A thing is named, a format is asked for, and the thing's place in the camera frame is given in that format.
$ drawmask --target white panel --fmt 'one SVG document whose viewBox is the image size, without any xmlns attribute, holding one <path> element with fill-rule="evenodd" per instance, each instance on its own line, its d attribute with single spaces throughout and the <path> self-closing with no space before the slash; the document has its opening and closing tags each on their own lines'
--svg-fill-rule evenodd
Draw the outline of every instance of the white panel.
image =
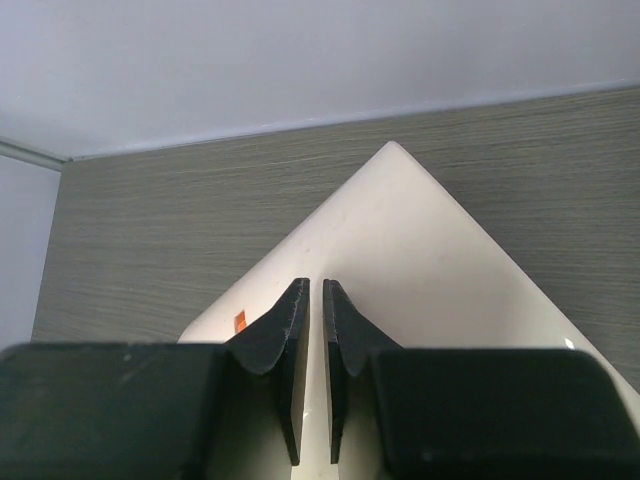
<svg viewBox="0 0 640 480">
<path fill-rule="evenodd" d="M 0 350 L 31 339 L 59 182 L 0 156 Z"/>
<path fill-rule="evenodd" d="M 633 84 L 638 0 L 0 0 L 0 135 L 94 155 Z"/>
</svg>

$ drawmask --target gray floor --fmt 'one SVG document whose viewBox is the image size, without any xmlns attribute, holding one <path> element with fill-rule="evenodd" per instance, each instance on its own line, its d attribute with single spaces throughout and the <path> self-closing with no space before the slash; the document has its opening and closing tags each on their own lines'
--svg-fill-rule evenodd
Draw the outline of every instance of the gray floor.
<svg viewBox="0 0 640 480">
<path fill-rule="evenodd" d="M 65 166 L 35 340 L 175 340 L 387 140 L 640 387 L 640 88 Z"/>
</svg>

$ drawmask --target wood grain surface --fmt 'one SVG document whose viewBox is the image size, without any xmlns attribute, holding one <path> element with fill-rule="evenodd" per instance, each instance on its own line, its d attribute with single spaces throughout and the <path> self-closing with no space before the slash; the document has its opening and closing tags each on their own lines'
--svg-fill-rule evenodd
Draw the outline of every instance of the wood grain surface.
<svg viewBox="0 0 640 480">
<path fill-rule="evenodd" d="M 640 88 L 67 164 L 34 340 L 175 340 L 385 142 L 640 387 Z"/>
</svg>

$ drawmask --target orange sticker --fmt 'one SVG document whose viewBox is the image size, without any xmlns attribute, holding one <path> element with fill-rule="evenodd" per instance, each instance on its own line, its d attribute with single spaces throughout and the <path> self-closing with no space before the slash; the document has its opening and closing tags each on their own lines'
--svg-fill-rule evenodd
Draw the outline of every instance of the orange sticker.
<svg viewBox="0 0 640 480">
<path fill-rule="evenodd" d="M 236 315 L 235 326 L 236 326 L 236 333 L 240 333 L 242 330 L 247 328 L 247 319 L 245 318 L 244 310 L 241 311 L 238 315 Z"/>
</svg>

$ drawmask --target orange object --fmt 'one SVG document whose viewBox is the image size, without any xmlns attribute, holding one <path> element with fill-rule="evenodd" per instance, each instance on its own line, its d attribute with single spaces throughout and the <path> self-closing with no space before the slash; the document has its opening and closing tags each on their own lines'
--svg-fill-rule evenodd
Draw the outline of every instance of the orange object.
<svg viewBox="0 0 640 480">
<path fill-rule="evenodd" d="M 242 330 L 247 328 L 247 319 L 244 315 L 244 310 L 241 311 L 238 315 L 236 315 L 235 326 L 236 326 L 236 334 L 240 333 Z"/>
</svg>

